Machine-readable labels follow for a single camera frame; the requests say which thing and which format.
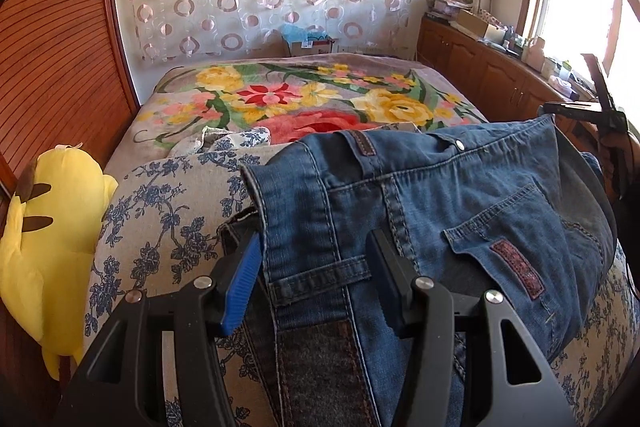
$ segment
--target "hand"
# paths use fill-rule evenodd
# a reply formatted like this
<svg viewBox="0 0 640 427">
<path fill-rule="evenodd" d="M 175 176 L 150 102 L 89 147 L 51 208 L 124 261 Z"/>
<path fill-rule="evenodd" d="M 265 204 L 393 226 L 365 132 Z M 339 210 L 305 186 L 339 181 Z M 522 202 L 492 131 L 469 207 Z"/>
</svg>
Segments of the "hand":
<svg viewBox="0 0 640 427">
<path fill-rule="evenodd" d="M 600 138 L 598 156 L 600 157 L 600 165 L 605 179 L 612 179 L 613 177 L 613 164 L 609 153 L 611 148 L 622 149 L 625 153 L 627 182 L 631 184 L 636 177 L 636 172 L 640 171 L 640 143 L 631 133 L 613 132 Z"/>
</svg>

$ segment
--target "plush toy arm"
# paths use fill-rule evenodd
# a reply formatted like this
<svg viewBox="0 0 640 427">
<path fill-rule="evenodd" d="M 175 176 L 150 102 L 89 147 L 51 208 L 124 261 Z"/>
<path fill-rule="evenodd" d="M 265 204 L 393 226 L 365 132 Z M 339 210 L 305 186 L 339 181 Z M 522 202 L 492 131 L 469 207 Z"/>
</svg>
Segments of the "plush toy arm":
<svg viewBox="0 0 640 427">
<path fill-rule="evenodd" d="M 20 251 L 25 206 L 17 196 L 9 203 L 4 235 L 0 239 L 0 296 L 22 329 L 40 342 L 44 334 L 44 283 L 39 270 Z"/>
<path fill-rule="evenodd" d="M 104 207 L 107 208 L 109 201 L 113 198 L 113 193 L 118 188 L 118 182 L 108 174 L 103 174 L 104 178 Z"/>
</svg>

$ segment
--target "window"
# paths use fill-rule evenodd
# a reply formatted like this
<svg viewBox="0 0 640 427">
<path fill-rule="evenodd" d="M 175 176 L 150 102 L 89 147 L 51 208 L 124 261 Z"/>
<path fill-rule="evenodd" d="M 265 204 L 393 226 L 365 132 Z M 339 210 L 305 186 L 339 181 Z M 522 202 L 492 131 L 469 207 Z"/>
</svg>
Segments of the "window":
<svg viewBox="0 0 640 427">
<path fill-rule="evenodd" d="M 614 101 L 631 122 L 640 124 L 640 22 L 626 0 L 531 0 L 529 36 L 545 39 L 545 55 L 568 60 L 578 76 L 590 81 L 580 54 L 593 53 L 609 75 Z"/>
</svg>

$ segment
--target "bed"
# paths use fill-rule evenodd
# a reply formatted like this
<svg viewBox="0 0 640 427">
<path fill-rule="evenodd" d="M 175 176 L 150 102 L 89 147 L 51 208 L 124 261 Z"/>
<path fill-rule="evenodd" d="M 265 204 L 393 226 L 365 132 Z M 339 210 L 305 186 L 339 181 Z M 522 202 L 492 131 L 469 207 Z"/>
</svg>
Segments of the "bed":
<svg viewBox="0 0 640 427">
<path fill-rule="evenodd" d="M 218 226 L 249 203 L 240 162 L 265 163 L 310 132 L 383 125 L 423 132 L 481 121 L 439 73 L 392 58 L 332 54 L 169 71 L 106 168 L 120 187 L 95 255 L 85 348 L 129 289 L 168 293 L 210 272 L 221 254 Z M 236 131 L 246 143 L 172 155 L 204 126 Z M 256 128 L 269 130 L 269 145 L 252 146 Z M 597 414 L 622 378 L 637 349 L 639 320 L 619 248 L 584 328 L 552 362 L 580 425 Z M 242 329 L 217 345 L 238 425 L 276 425 L 277 407 L 260 384 Z M 170 334 L 163 350 L 167 418 L 177 427 Z"/>
</svg>

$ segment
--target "blue denim jeans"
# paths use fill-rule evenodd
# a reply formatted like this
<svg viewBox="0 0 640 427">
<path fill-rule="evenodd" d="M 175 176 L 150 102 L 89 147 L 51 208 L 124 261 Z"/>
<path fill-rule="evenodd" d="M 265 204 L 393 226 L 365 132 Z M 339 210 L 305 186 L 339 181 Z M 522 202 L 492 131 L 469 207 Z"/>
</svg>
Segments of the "blue denim jeans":
<svg viewBox="0 0 640 427">
<path fill-rule="evenodd" d="M 383 229 L 450 291 L 507 295 L 551 360 L 582 325 L 616 244 L 604 190 L 550 116 L 427 134 L 312 134 L 244 166 L 262 273 L 245 326 L 284 425 L 390 425 L 411 340 L 387 327 L 364 257 Z M 465 376 L 456 337 L 448 425 Z"/>
</svg>

